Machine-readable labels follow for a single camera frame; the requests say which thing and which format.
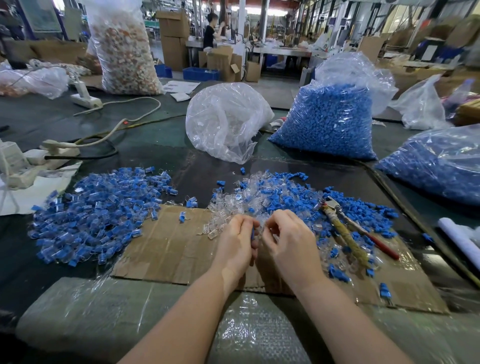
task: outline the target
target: left hand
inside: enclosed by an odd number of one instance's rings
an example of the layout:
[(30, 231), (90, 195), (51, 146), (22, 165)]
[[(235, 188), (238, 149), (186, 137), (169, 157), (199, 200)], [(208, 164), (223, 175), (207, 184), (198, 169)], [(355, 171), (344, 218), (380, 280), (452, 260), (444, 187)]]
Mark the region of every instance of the left hand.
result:
[(224, 287), (232, 293), (258, 254), (258, 240), (252, 239), (252, 228), (260, 223), (247, 215), (235, 215), (218, 240), (211, 270), (221, 273)]

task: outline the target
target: right hand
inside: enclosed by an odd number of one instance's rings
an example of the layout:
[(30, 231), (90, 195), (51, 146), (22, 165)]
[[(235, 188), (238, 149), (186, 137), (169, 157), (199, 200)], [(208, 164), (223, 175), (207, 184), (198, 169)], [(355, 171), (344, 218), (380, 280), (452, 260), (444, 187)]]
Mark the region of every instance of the right hand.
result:
[[(273, 234), (279, 236), (278, 242)], [(315, 235), (290, 210), (276, 210), (266, 221), (262, 238), (290, 289), (298, 296), (326, 280)]]

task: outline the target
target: red handle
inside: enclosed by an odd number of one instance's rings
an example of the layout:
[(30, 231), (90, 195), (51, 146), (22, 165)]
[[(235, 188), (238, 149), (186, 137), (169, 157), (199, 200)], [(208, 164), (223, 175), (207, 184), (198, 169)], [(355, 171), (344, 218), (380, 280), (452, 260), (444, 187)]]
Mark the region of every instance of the red handle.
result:
[(400, 259), (400, 256), (398, 255), (398, 253), (390, 249), (390, 247), (385, 245), (385, 243), (383, 243), (380, 239), (370, 234), (366, 234), (366, 235), (375, 243), (378, 249), (380, 249), (382, 252), (387, 254), (389, 257), (391, 257), (394, 260)]

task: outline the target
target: forearm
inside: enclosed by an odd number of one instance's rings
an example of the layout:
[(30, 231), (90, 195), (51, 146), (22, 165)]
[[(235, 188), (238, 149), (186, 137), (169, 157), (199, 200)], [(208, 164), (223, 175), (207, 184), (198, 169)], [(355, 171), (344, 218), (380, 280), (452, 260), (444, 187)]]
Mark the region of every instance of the forearm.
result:
[(221, 272), (209, 270), (120, 363), (203, 363), (227, 297)]
[(297, 298), (337, 364), (412, 362), (332, 281), (325, 279)]

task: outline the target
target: bag of blue plastic parts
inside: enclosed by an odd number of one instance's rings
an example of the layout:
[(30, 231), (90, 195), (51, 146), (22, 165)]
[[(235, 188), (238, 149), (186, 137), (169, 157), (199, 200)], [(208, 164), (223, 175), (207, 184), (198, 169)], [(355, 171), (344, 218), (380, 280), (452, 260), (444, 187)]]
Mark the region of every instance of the bag of blue plastic parts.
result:
[(480, 124), (414, 135), (376, 167), (426, 192), (480, 206)]
[(377, 159), (372, 114), (385, 110), (398, 89), (389, 70), (361, 52), (340, 53), (315, 69), (300, 88), (285, 123), (270, 137), (289, 148), (355, 159)]

